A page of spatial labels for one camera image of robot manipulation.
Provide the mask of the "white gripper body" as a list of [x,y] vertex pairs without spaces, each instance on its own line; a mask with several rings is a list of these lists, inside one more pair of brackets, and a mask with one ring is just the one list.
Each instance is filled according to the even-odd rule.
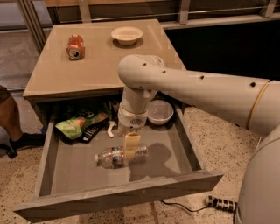
[[140,112],[129,112],[123,105],[118,109],[118,135],[125,136],[130,132],[140,130],[147,120],[147,106],[141,107]]

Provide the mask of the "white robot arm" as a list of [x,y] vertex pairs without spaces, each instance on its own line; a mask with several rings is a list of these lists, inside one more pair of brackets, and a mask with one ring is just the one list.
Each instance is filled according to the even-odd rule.
[[147,104],[160,91],[262,136],[244,174],[234,224],[280,224],[280,81],[172,69],[149,55],[124,57],[118,75],[125,130],[145,125]]

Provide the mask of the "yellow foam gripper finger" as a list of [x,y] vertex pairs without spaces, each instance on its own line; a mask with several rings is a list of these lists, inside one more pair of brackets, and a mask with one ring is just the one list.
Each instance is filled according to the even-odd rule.
[[140,138],[140,135],[136,132],[130,132],[124,136],[124,155],[127,162],[134,158]]

